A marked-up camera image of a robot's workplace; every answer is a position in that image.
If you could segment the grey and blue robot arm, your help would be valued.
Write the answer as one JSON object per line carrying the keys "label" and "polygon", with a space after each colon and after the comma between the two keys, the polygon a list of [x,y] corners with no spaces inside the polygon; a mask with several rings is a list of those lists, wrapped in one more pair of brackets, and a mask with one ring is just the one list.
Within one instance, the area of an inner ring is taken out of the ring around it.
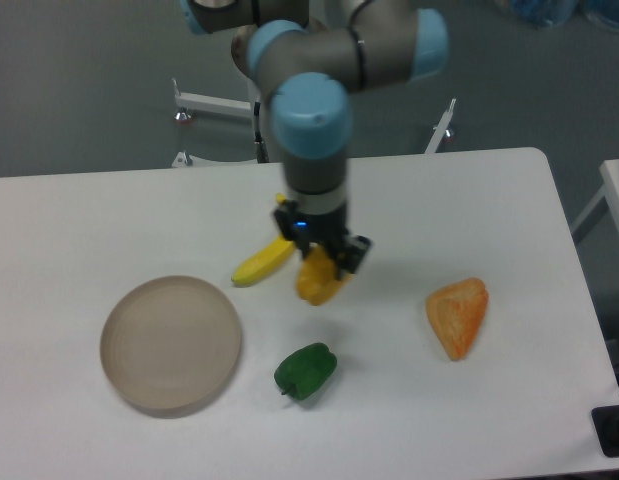
{"label": "grey and blue robot arm", "polygon": [[183,1],[190,31],[251,28],[244,69],[267,111],[287,198],[273,216],[304,257],[321,247],[341,279],[372,243],[347,227],[352,94],[440,72],[449,56],[442,14],[407,1],[344,1],[346,24],[310,31],[306,1]]}

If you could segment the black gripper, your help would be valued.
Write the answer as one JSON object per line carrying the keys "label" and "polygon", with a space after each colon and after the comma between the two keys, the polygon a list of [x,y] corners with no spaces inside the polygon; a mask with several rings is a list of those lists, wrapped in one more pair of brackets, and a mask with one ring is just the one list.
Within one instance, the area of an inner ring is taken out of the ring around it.
{"label": "black gripper", "polygon": [[284,200],[274,209],[273,218],[284,237],[297,247],[302,262],[314,245],[322,246],[334,263],[337,281],[355,274],[373,245],[369,238],[350,233],[347,201],[330,212],[309,214],[300,209],[297,201]]}

